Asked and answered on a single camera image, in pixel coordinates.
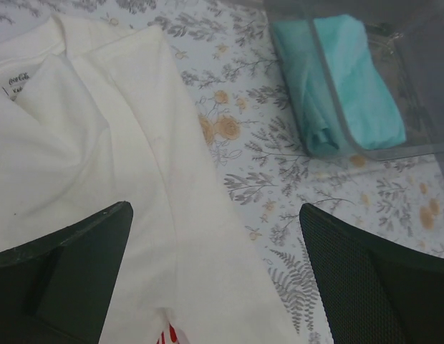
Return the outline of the white Coca-Cola t-shirt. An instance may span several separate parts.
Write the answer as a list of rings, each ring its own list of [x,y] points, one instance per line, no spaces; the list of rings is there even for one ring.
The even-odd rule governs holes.
[[[0,252],[132,205],[102,343],[297,343],[162,30],[65,15],[0,44]]]

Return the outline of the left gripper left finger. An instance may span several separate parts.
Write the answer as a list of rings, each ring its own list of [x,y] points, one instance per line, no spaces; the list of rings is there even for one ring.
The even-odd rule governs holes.
[[[98,343],[132,219],[122,201],[0,252],[0,343]]]

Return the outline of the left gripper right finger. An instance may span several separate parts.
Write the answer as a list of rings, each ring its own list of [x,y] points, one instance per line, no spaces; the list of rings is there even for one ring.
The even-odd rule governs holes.
[[[444,343],[444,259],[304,204],[299,222],[335,343]]]

